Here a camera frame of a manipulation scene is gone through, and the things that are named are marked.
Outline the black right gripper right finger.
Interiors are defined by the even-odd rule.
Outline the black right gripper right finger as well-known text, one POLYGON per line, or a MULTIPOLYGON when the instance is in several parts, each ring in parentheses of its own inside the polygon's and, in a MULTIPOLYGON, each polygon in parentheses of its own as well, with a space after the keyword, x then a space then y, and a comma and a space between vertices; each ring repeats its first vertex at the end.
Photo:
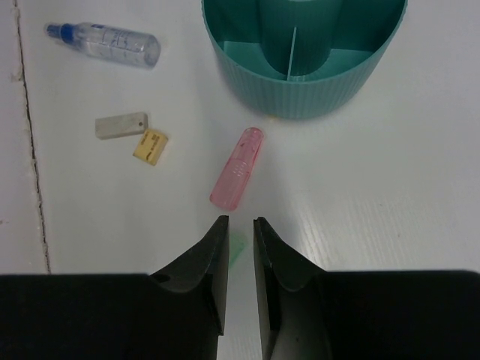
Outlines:
POLYGON ((479 274, 326 271, 253 222, 264 359, 477 359, 479 274))

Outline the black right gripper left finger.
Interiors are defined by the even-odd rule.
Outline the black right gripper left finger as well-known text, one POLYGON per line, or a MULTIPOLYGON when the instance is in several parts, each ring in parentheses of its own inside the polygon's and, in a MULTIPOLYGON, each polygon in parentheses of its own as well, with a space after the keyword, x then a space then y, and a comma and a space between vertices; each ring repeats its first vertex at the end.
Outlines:
POLYGON ((153 274, 4 275, 3 359, 215 359, 229 218, 153 274))

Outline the green highlighter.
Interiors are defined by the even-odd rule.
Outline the green highlighter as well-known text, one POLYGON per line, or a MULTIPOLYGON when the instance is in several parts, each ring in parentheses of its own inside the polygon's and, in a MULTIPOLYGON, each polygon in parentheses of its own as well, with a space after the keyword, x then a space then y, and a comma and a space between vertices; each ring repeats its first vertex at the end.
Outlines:
POLYGON ((231 269, 247 246, 247 238, 241 232, 231 232, 229 236, 229 268, 231 269))

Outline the pink highlighter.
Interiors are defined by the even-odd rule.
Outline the pink highlighter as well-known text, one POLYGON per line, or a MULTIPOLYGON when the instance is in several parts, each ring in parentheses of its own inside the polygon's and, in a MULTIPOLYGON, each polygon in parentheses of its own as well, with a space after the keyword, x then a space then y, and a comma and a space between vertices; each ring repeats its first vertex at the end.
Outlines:
POLYGON ((263 140, 264 134, 257 127, 249 127, 242 133, 210 194, 212 204, 226 211, 238 207, 263 140))

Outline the clear spray bottle blue cap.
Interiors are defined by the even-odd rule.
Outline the clear spray bottle blue cap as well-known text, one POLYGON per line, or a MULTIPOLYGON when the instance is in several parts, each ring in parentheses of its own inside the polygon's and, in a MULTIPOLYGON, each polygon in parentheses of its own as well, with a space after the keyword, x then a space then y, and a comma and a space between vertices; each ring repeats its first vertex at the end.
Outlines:
POLYGON ((152 69, 161 55, 158 39, 148 33, 97 23, 48 23, 46 35, 78 53, 136 68, 152 69))

